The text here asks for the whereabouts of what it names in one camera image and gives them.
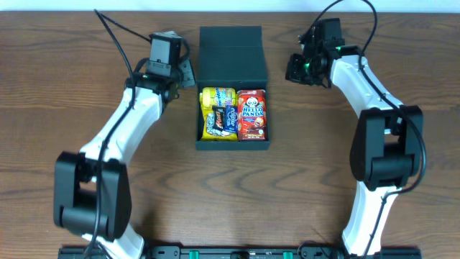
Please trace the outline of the yellow candy jar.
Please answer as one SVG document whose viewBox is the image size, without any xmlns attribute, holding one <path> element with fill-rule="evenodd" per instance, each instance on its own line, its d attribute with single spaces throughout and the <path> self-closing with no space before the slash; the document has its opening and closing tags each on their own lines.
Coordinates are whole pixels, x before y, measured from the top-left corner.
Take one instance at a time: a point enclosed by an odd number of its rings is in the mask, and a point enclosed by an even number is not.
<svg viewBox="0 0 460 259">
<path fill-rule="evenodd" d="M 236 91 L 233 88 L 205 87 L 199 96 L 203 107 L 228 106 L 236 104 Z"/>
</svg>

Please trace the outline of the black chocolate bar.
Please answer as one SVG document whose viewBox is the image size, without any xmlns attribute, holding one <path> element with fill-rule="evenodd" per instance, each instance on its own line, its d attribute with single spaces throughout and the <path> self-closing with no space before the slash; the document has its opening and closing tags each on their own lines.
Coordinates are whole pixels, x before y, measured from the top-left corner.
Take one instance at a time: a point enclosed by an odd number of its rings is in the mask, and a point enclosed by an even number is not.
<svg viewBox="0 0 460 259">
<path fill-rule="evenodd" d="M 223 131 L 225 126 L 225 108 L 222 106 L 213 106 L 213 128 Z"/>
</svg>

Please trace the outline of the black gift box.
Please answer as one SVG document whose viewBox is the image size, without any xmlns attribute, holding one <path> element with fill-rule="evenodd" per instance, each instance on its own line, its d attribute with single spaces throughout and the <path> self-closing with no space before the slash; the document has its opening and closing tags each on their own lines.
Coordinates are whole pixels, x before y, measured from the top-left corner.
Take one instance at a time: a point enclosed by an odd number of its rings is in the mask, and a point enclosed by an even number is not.
<svg viewBox="0 0 460 259">
<path fill-rule="evenodd" d="M 268 72 L 262 39 L 260 26 L 200 28 L 196 76 L 196 150 L 269 149 L 271 144 L 269 122 L 265 141 L 202 141 L 205 120 L 198 99 L 205 87 L 224 87 L 236 91 L 263 89 L 268 101 Z"/>
</svg>

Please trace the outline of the yellow snack bag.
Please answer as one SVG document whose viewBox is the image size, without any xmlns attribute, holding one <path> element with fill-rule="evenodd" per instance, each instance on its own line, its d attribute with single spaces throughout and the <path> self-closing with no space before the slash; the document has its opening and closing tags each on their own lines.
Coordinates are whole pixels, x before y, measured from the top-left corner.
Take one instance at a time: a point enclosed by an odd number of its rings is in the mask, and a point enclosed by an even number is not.
<svg viewBox="0 0 460 259">
<path fill-rule="evenodd" d="M 203 134 L 202 141 L 237 141 L 237 133 L 226 132 L 225 130 L 219 131 L 213 128 L 213 107 L 201 108 L 203 113 Z"/>
</svg>

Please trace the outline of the red hello panda box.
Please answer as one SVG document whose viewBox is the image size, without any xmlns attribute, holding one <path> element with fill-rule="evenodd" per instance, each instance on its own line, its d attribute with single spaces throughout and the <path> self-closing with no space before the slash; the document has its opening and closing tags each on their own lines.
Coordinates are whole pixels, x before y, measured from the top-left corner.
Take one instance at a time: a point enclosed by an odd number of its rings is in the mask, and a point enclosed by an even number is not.
<svg viewBox="0 0 460 259">
<path fill-rule="evenodd" d="M 267 102 L 264 89 L 237 92 L 238 138 L 240 141 L 267 139 Z"/>
</svg>

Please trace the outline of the blue eclipse mint tin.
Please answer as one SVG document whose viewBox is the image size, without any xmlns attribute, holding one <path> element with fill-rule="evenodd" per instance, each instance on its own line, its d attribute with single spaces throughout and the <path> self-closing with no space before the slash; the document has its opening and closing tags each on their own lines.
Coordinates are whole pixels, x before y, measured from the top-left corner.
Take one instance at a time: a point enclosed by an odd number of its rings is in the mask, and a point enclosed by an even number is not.
<svg viewBox="0 0 460 259">
<path fill-rule="evenodd" d="M 227 105 L 225 111 L 224 130 L 230 133 L 238 132 L 238 109 L 237 106 Z"/>
</svg>

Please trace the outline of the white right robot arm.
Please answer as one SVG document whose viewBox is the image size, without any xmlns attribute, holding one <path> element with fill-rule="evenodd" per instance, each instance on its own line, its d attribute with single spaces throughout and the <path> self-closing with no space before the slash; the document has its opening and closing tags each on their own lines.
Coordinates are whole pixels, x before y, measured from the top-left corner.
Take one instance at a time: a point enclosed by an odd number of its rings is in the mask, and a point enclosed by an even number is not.
<svg viewBox="0 0 460 259">
<path fill-rule="evenodd" d="M 356 194 L 341 239 L 343 258 L 383 258 L 381 236 L 392 204 L 425 155 L 423 113 L 395 98 L 372 72 L 364 51 L 348 45 L 338 18 L 316 21 L 299 37 L 303 49 L 287 65 L 287 80 L 336 86 L 358 117 L 349 154 Z"/>
</svg>

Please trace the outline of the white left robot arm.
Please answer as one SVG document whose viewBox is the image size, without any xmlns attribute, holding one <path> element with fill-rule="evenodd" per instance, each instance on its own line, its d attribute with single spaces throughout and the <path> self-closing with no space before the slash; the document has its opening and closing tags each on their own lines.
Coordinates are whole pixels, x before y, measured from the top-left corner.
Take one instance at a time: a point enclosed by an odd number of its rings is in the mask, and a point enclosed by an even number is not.
<svg viewBox="0 0 460 259">
<path fill-rule="evenodd" d="M 194 86 L 188 43 L 173 31 L 149 36 L 149 58 L 125 82 L 120 104 L 101 131 L 78 153 L 55 162 L 53 219 L 80 235 L 86 247 L 62 247 L 59 258 L 150 258 L 145 239 L 130 225 L 132 198 L 127 168 L 149 128 L 179 89 Z"/>
</svg>

